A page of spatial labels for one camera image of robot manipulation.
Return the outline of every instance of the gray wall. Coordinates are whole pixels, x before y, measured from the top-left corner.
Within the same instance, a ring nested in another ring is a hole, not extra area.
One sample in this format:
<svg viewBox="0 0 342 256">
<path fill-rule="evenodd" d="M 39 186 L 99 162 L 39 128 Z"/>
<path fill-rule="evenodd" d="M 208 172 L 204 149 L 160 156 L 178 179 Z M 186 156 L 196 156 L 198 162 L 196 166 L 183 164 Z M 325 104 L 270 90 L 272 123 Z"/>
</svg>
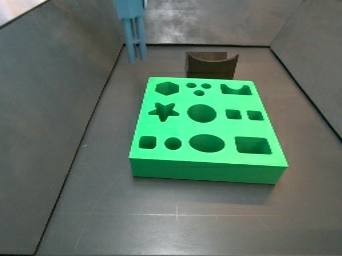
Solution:
<svg viewBox="0 0 342 256">
<path fill-rule="evenodd" d="M 342 137 L 342 1 L 300 6 L 271 49 Z"/>
<path fill-rule="evenodd" d="M 0 254 L 32 254 L 121 48 L 111 0 L 55 0 L 0 30 Z"/>
<path fill-rule="evenodd" d="M 270 46 L 303 0 L 148 0 L 147 42 Z"/>
</svg>

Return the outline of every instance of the gray panel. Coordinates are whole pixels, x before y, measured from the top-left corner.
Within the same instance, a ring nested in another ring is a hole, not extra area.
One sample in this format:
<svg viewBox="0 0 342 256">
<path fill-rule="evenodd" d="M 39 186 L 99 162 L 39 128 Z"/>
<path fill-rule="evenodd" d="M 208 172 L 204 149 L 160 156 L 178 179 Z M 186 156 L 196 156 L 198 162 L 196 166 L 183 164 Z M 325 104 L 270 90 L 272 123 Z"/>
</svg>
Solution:
<svg viewBox="0 0 342 256">
<path fill-rule="evenodd" d="M 271 48 L 342 137 L 342 2 L 310 0 Z"/>
<path fill-rule="evenodd" d="M 148 0 L 147 43 L 270 46 L 302 0 Z"/>
<path fill-rule="evenodd" d="M 186 76 L 186 52 L 239 54 L 290 167 L 275 186 L 133 178 L 128 152 L 147 79 Z M 342 145 L 264 48 L 124 51 L 52 216 L 39 255 L 342 254 Z"/>
<path fill-rule="evenodd" d="M 111 0 L 51 1 L 0 30 L 3 254 L 36 249 L 121 48 L 119 30 Z"/>
</svg>

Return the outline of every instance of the rectangular hole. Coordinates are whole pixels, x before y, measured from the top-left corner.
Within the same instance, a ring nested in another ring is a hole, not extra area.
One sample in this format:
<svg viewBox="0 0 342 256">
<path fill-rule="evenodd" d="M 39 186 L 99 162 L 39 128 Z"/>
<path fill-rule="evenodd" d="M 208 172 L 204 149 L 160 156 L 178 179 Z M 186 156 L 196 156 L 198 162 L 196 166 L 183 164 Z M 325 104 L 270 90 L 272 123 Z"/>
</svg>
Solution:
<svg viewBox="0 0 342 256">
<path fill-rule="evenodd" d="M 139 140 L 139 148 L 154 149 L 156 147 L 155 136 L 141 136 Z"/>
<path fill-rule="evenodd" d="M 258 137 L 235 137 L 235 144 L 239 153 L 246 154 L 271 154 L 267 139 Z"/>
<path fill-rule="evenodd" d="M 226 116 L 228 119 L 242 119 L 239 110 L 227 109 Z"/>
<path fill-rule="evenodd" d="M 247 111 L 247 115 L 250 120 L 255 120 L 255 121 L 263 121 L 263 116 L 262 116 L 262 112 L 260 111 Z"/>
</svg>

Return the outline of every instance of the star-shaped hole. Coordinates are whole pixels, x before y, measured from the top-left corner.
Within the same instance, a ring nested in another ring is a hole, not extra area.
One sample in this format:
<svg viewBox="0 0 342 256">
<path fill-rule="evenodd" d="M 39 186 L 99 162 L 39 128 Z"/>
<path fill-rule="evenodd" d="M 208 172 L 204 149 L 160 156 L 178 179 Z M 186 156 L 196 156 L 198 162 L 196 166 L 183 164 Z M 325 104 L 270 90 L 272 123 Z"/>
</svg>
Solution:
<svg viewBox="0 0 342 256">
<path fill-rule="evenodd" d="M 159 116 L 159 120 L 164 122 L 170 116 L 179 116 L 179 113 L 174 110 L 175 104 L 163 105 L 155 103 L 155 110 L 149 111 L 149 115 Z"/>
</svg>

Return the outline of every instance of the green shape sorter block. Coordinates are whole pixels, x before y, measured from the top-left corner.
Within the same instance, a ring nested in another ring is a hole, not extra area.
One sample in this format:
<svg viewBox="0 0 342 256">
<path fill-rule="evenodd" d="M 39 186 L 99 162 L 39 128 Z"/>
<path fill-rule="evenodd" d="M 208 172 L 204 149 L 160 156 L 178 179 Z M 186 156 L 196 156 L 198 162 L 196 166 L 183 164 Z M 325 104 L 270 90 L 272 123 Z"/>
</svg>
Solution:
<svg viewBox="0 0 342 256">
<path fill-rule="evenodd" d="M 275 184 L 286 158 L 252 81 L 151 77 L 133 176 Z"/>
</svg>

